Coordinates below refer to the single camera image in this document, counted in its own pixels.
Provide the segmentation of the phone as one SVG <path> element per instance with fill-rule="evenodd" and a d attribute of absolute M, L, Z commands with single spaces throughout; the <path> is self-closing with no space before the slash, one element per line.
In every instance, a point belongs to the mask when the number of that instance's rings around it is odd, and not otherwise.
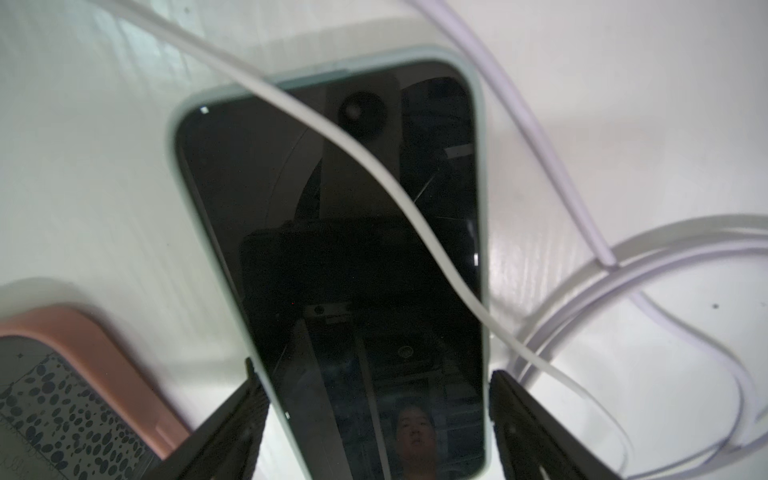
<path fill-rule="evenodd" d="M 189 435 L 83 313 L 52 306 L 2 320 L 2 478 L 140 479 Z"/>
<path fill-rule="evenodd" d="M 458 63 L 399 52 L 280 87 L 382 164 L 483 297 L 479 128 Z M 173 150 L 308 473 L 481 473 L 486 332 L 379 183 L 235 85 L 181 106 Z"/>

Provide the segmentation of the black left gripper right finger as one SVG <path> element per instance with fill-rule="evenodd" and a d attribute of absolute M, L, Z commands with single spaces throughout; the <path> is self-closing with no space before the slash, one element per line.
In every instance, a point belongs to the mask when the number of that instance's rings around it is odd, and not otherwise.
<path fill-rule="evenodd" d="M 490 377 L 489 417 L 507 479 L 619 477 L 502 370 Z"/>

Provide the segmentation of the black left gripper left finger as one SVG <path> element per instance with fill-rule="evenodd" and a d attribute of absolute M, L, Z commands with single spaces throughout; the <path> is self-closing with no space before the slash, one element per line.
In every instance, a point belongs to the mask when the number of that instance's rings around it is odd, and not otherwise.
<path fill-rule="evenodd" d="M 245 382 L 146 479 L 253 477 L 270 400 L 251 359 L 245 369 Z"/>

